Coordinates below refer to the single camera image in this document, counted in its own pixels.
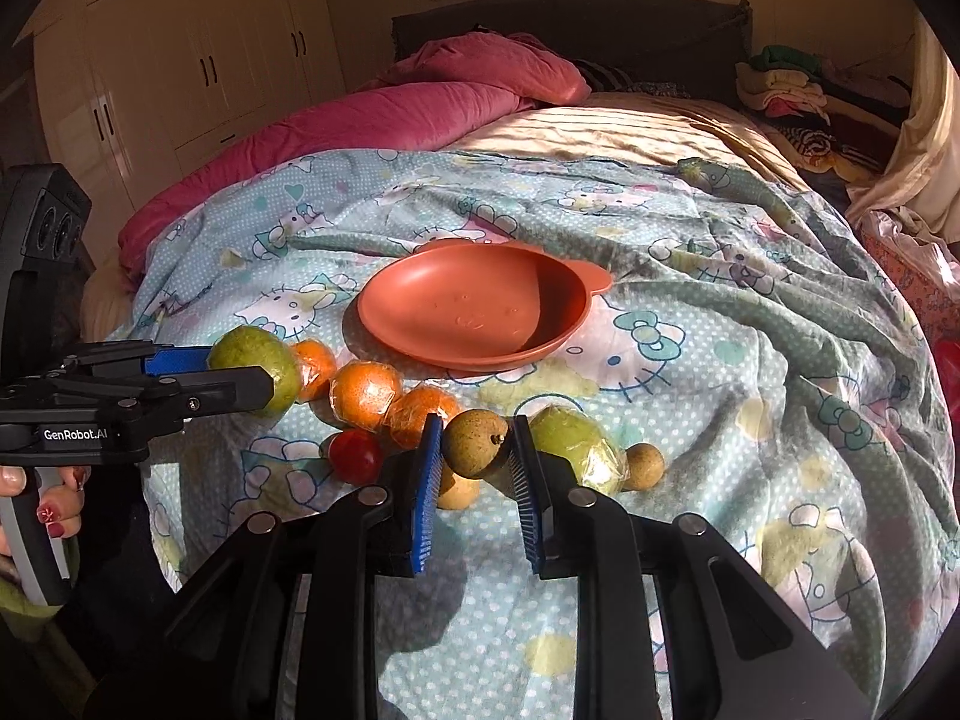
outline wardrobe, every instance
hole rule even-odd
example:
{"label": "wardrobe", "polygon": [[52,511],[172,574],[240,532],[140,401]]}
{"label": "wardrobe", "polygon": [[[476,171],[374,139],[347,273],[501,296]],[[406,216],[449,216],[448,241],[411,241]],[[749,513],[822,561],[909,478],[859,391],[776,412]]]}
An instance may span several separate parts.
{"label": "wardrobe", "polygon": [[97,264],[151,197],[344,93],[326,0],[43,0],[30,32],[47,146],[93,202]]}

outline headboard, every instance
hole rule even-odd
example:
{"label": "headboard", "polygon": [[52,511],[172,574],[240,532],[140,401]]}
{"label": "headboard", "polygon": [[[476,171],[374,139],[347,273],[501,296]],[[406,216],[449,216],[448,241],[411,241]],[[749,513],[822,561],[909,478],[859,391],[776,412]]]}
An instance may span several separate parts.
{"label": "headboard", "polygon": [[568,59],[673,81],[696,98],[738,106],[737,62],[750,55],[750,4],[707,0],[473,0],[394,18],[395,58],[481,23],[529,32]]}

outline pink comforter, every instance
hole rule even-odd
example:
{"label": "pink comforter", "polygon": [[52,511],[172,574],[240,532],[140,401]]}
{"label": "pink comforter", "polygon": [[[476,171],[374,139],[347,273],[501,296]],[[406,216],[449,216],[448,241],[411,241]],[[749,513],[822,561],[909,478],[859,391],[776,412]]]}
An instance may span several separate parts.
{"label": "pink comforter", "polygon": [[537,102],[575,105],[589,94],[579,71],[535,38],[488,32],[427,43],[375,84],[264,127],[162,191],[120,231],[121,265],[138,282],[148,246],[168,224],[288,160],[334,148],[435,151]]}

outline hello kitty blanket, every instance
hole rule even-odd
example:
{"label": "hello kitty blanket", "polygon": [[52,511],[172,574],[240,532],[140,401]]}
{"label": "hello kitty blanket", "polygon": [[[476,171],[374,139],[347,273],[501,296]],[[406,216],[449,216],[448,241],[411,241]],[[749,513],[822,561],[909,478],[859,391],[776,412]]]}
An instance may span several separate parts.
{"label": "hello kitty blanket", "polygon": [[[399,359],[365,334],[352,300],[392,259],[452,236],[535,242],[616,283],[536,365],[475,377]],[[953,448],[928,346],[817,194],[700,160],[330,151],[222,190],[168,228],[133,315],[122,337],[208,344],[253,324],[319,338],[342,362],[392,362],[465,407],[560,403],[620,445],[656,445],[664,480],[622,493],[623,506],[702,512],[876,709],[956,605]],[[302,517],[344,493],[320,450],[325,415],[320,404],[275,425],[195,420],[154,443],[145,490],[173,586],[252,512]],[[438,513],[424,576],[385,584],[380,690],[398,714],[383,716],[570,717],[576,584],[531,576],[515,505],[494,488]],[[669,717],[655,600],[649,615]]]}

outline tomato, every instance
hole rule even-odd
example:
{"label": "tomato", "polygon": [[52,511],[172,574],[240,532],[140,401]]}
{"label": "tomato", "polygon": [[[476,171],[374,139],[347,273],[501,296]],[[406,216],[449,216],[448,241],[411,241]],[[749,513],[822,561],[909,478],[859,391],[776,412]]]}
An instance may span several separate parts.
{"label": "tomato", "polygon": [[383,466],[383,450],[373,433],[352,428],[334,436],[328,447],[333,472],[348,485],[372,485]]}

